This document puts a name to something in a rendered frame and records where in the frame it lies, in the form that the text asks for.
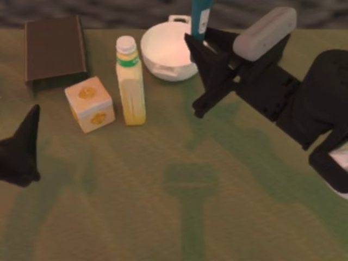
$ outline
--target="bowl handle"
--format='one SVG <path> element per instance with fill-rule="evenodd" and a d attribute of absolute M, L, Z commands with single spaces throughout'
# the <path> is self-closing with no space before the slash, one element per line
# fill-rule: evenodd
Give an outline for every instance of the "bowl handle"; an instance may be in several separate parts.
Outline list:
<path fill-rule="evenodd" d="M 152 69 L 153 73 L 162 74 L 170 77 L 177 77 L 179 75 L 179 68 L 178 67 L 166 67 L 166 66 L 160 66 L 155 65 Z"/>
<path fill-rule="evenodd" d="M 168 17 L 168 22 L 184 22 L 191 24 L 191 16 L 189 15 L 170 15 Z"/>

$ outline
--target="blue bottle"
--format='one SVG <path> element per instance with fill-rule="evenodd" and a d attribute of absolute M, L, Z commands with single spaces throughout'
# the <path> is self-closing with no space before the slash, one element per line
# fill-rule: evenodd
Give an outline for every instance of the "blue bottle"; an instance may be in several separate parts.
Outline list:
<path fill-rule="evenodd" d="M 204 40 L 210 9 L 213 0 L 192 0 L 191 2 L 191 35 L 199 41 Z"/>

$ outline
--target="box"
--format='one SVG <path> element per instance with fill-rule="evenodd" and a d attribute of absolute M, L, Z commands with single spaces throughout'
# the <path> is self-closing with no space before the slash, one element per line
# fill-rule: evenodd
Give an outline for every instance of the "box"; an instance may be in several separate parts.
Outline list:
<path fill-rule="evenodd" d="M 89 77 L 78 16 L 27 22 L 25 82 L 34 89 L 70 86 Z"/>
<path fill-rule="evenodd" d="M 98 77 L 92 77 L 65 89 L 75 120 L 84 133 L 115 120 L 113 101 Z"/>

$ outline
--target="yellow liquid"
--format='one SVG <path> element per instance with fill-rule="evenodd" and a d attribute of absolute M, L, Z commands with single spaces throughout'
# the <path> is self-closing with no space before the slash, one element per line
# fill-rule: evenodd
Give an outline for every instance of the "yellow liquid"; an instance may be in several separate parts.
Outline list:
<path fill-rule="evenodd" d="M 124 61 L 132 60 L 137 56 L 137 51 L 130 55 L 117 53 L 117 57 Z M 125 124 L 129 126 L 143 125 L 146 121 L 146 110 L 141 61 L 132 67 L 123 67 L 116 63 L 116 74 L 119 81 Z"/>

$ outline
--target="table surface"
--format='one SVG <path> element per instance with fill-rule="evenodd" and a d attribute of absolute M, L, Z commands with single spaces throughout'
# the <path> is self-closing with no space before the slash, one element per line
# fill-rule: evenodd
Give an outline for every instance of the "table surface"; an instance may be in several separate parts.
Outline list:
<path fill-rule="evenodd" d="M 143 32 L 86 30 L 92 75 L 113 97 L 116 121 L 83 134 L 63 87 L 33 96 L 24 86 L 23 31 L 0 30 L 0 136 L 12 135 L 32 104 L 42 108 L 42 180 L 25 189 L 0 183 L 0 260 L 346 260 L 348 201 L 308 165 L 311 150 L 234 94 L 199 120 L 198 75 L 166 83 L 144 70 L 147 123 L 123 124 L 115 40 L 139 42 Z M 302 80 L 319 53 L 347 46 L 348 30 L 296 30 L 280 65 Z M 212 178 L 203 213 L 195 211 L 201 190 L 169 194 L 164 180 L 180 174 L 196 184 Z"/>

